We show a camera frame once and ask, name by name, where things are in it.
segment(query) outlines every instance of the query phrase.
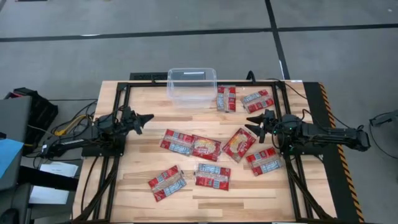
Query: plastic bin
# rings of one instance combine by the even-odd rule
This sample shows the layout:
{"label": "plastic bin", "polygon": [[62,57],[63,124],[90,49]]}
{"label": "plastic bin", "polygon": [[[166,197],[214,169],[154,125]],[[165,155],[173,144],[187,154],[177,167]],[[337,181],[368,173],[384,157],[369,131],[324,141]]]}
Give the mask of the plastic bin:
{"label": "plastic bin", "polygon": [[167,74],[167,96],[179,108],[209,108],[217,94],[212,68],[173,68]]}

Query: plastic wrapper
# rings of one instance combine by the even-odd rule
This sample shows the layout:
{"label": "plastic wrapper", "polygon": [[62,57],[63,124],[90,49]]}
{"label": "plastic wrapper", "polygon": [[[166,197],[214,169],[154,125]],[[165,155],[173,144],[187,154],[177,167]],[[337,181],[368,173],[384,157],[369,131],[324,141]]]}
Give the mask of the plastic wrapper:
{"label": "plastic wrapper", "polygon": [[224,145],[223,151],[233,160],[239,162],[255,142],[256,138],[254,136],[240,128]]}
{"label": "plastic wrapper", "polygon": [[193,135],[192,155],[217,162],[221,142]]}
{"label": "plastic wrapper", "polygon": [[282,167],[280,156],[273,147],[251,154],[246,157],[246,160],[255,176]]}
{"label": "plastic wrapper", "polygon": [[158,202],[180,190],[187,183],[182,176],[182,171],[177,166],[173,166],[150,180],[148,184],[154,193],[156,202]]}
{"label": "plastic wrapper", "polygon": [[235,86],[219,86],[217,88],[217,110],[225,112],[236,111]]}
{"label": "plastic wrapper", "polygon": [[214,189],[229,190],[231,169],[213,165],[199,164],[194,173],[195,184]]}
{"label": "plastic wrapper", "polygon": [[170,151],[189,156],[192,152],[192,143],[193,136],[167,129],[163,140],[160,142],[160,146]]}
{"label": "plastic wrapper", "polygon": [[253,113],[257,110],[264,109],[274,104],[274,100],[268,94],[267,90],[261,90],[257,93],[245,96],[242,99],[243,107],[248,113]]}

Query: black metal frame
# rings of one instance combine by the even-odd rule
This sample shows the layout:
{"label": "black metal frame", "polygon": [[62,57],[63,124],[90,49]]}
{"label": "black metal frame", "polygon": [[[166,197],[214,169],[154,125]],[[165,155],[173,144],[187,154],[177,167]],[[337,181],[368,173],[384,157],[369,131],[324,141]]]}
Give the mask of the black metal frame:
{"label": "black metal frame", "polygon": [[[248,82],[248,81],[218,82],[217,85],[268,86],[268,87],[271,87],[272,88],[272,95],[274,97],[274,102],[275,102],[275,111],[276,111],[277,117],[281,118],[282,117],[282,111],[281,111],[281,108],[280,108],[280,102],[279,102],[279,97],[278,97],[278,89],[279,89],[281,91],[281,93],[282,93],[282,98],[283,98],[283,101],[284,101],[285,113],[290,114],[291,111],[290,111],[290,106],[289,106],[289,100],[287,98],[287,92],[286,92],[286,87],[285,87],[285,83],[284,82],[280,82],[280,81],[260,81],[260,82],[258,82],[258,81],[256,81],[256,78],[254,77],[254,74],[252,74],[252,73],[249,73],[246,79],[250,80],[251,82]],[[127,106],[128,102],[129,102],[129,99],[130,99],[130,89],[131,88],[133,88],[133,87],[153,87],[153,86],[163,86],[163,87],[165,87],[166,85],[167,85],[167,82],[155,82],[153,80],[151,82],[147,82],[147,83],[122,83],[122,82],[118,83],[117,89],[116,89],[115,101],[114,101],[114,105],[113,105],[113,109],[114,109],[115,115],[117,113],[117,108],[119,106],[120,99],[121,99],[121,93],[123,91],[125,91],[123,105]],[[299,181],[301,181],[301,183],[303,184],[303,186],[306,189],[307,187],[306,187],[306,183],[305,183],[304,170],[303,170],[303,165],[302,165],[302,160],[300,158],[300,154],[297,154],[295,156],[296,156],[296,165],[297,165],[297,171],[298,171],[298,175],[297,176],[299,178]],[[287,167],[291,168],[293,170],[293,166],[292,166],[290,158],[286,159],[285,161],[286,161]],[[98,190],[99,191],[103,190],[104,183],[106,182],[106,177],[105,176],[106,176],[106,172],[107,172],[107,168],[108,168],[108,163],[109,163],[109,157],[104,157],[104,161],[103,161],[103,165],[102,165],[102,169],[101,169],[101,174],[100,174],[99,185],[98,185]],[[115,157],[114,161],[113,161],[113,168],[117,169],[118,166],[119,166],[119,157]],[[287,174],[288,174],[288,180],[289,180],[290,194],[292,196],[292,205],[293,205],[293,209],[294,209],[295,219],[297,221],[304,220],[301,217],[301,214],[300,214],[299,200],[298,200],[297,191],[296,191],[296,188],[295,188],[294,176],[289,174],[289,171],[287,171]],[[112,204],[113,204],[115,186],[116,186],[116,175],[115,175],[114,179],[111,181],[111,183],[109,185],[108,201],[107,201],[106,210],[105,210],[105,220],[110,220],[111,219],[111,211],[112,211]],[[312,207],[311,207],[310,202],[307,200],[306,197],[304,198],[304,202],[305,202],[305,208],[306,208],[306,211],[307,211],[307,218],[313,219]],[[101,199],[99,200],[99,202],[94,207],[94,214],[93,214],[93,219],[94,220],[98,219],[100,207],[101,207]]]}

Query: wooden tabletop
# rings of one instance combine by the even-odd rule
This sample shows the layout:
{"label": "wooden tabletop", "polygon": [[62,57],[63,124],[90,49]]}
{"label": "wooden tabletop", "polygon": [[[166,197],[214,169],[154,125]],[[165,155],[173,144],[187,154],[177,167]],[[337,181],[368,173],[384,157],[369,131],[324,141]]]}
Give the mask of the wooden tabletop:
{"label": "wooden tabletop", "polygon": [[[103,82],[96,117],[112,112],[117,83],[117,81]],[[289,84],[300,94],[305,95],[302,83]],[[295,220],[284,167],[255,177],[245,159],[236,163],[225,153],[221,153],[218,162],[211,162],[199,157],[183,156],[159,147],[166,129],[196,134],[225,143],[239,128],[248,124],[247,117],[263,113],[263,111],[257,111],[247,114],[240,102],[242,96],[263,89],[272,94],[270,87],[236,87],[236,112],[224,113],[216,110],[215,102],[209,109],[175,108],[166,96],[166,87],[131,88],[129,106],[140,114],[153,113],[155,118],[145,125],[142,135],[139,136],[131,131],[127,136],[124,155],[119,163],[111,221],[271,222]],[[302,109],[309,110],[307,100],[289,88],[287,93],[292,114],[302,117]],[[278,95],[283,105],[281,92]],[[268,109],[274,110],[275,107],[270,106]],[[309,114],[305,115],[304,120],[312,122]],[[257,141],[245,156],[271,146],[271,136],[267,135],[264,144],[259,144]],[[336,212],[323,164],[313,156],[302,156],[302,160],[309,191],[325,211],[335,217]],[[73,204],[74,217],[80,214],[83,188],[93,161],[93,157],[84,160]],[[199,163],[231,168],[229,191],[196,186],[193,171]],[[174,165],[178,165],[184,171],[187,185],[182,190],[156,202],[148,181]],[[88,182],[84,207],[97,191],[101,166],[102,158],[99,158]],[[305,207],[302,194],[298,189],[297,192],[301,215],[304,217]],[[105,193],[103,197],[100,217],[104,217],[107,195],[108,193]]]}

